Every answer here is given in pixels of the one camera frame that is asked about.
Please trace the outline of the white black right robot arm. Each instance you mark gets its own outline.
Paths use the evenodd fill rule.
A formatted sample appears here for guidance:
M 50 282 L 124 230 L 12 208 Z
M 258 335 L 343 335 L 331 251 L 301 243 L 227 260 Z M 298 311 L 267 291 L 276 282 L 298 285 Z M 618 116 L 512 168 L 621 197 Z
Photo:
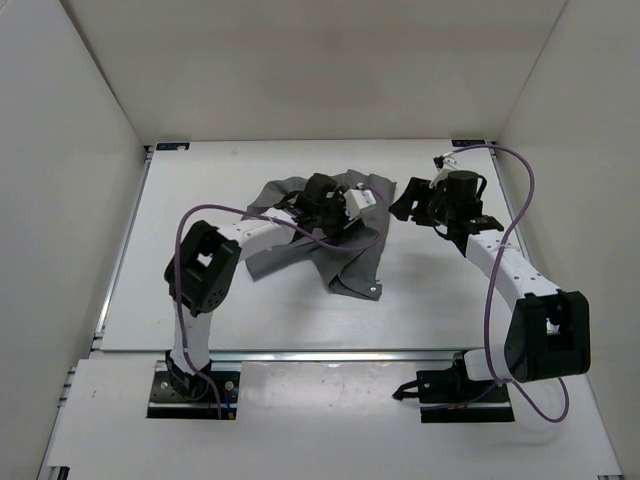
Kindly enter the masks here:
M 481 270 L 491 292 L 511 311 L 503 343 L 459 352 L 445 370 L 422 370 L 401 385 L 396 400 L 467 402 L 495 381 L 529 383 L 581 375 L 591 366 L 586 297 L 539 273 L 511 244 L 503 225 L 483 212 L 484 176 L 451 171 L 436 180 L 413 177 L 389 208 L 398 220 L 431 227 Z

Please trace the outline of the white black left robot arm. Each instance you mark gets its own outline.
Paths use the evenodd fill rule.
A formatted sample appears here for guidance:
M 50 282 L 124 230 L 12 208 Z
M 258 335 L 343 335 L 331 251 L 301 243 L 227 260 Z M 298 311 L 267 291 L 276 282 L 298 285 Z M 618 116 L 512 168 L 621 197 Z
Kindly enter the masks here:
M 222 405 L 223 385 L 213 377 L 208 342 L 213 312 L 226 299 L 240 263 L 299 237 L 340 252 L 339 235 L 375 205 L 364 185 L 345 187 L 315 174 L 303 189 L 285 194 L 265 212 L 240 211 L 239 220 L 226 226 L 189 220 L 205 205 L 188 210 L 164 273 L 175 312 L 174 344 L 165 361 L 176 393 L 187 402 Z

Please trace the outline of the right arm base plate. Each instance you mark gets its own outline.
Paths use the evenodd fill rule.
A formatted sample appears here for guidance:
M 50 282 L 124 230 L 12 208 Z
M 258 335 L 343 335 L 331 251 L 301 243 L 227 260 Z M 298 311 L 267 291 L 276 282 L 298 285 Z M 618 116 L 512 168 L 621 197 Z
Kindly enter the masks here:
M 506 386 L 471 381 L 464 369 L 416 372 L 423 424 L 511 423 L 515 421 Z

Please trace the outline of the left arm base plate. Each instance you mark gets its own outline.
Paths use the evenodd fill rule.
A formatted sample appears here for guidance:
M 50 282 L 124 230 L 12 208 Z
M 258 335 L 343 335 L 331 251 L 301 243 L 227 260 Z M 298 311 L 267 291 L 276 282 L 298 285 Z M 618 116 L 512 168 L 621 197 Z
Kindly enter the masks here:
M 237 417 L 241 371 L 213 366 L 210 381 L 195 376 L 187 386 L 173 375 L 164 362 L 157 362 L 147 404 L 147 417 L 231 421 Z

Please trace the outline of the grey pleated skirt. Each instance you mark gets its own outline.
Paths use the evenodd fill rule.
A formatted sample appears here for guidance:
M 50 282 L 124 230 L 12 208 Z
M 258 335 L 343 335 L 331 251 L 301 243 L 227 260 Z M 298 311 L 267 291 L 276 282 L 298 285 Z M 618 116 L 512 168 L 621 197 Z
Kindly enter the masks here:
M 362 226 L 335 243 L 349 247 L 349 252 L 326 249 L 311 239 L 300 237 L 293 243 L 258 253 L 245 261 L 254 280 L 261 280 L 303 260 L 314 264 L 322 283 L 333 294 L 361 300 L 377 301 L 382 295 L 377 270 L 389 230 L 389 206 L 394 200 L 396 183 L 377 174 L 347 170 L 333 179 L 345 187 L 359 183 L 376 196 L 376 207 L 363 215 Z

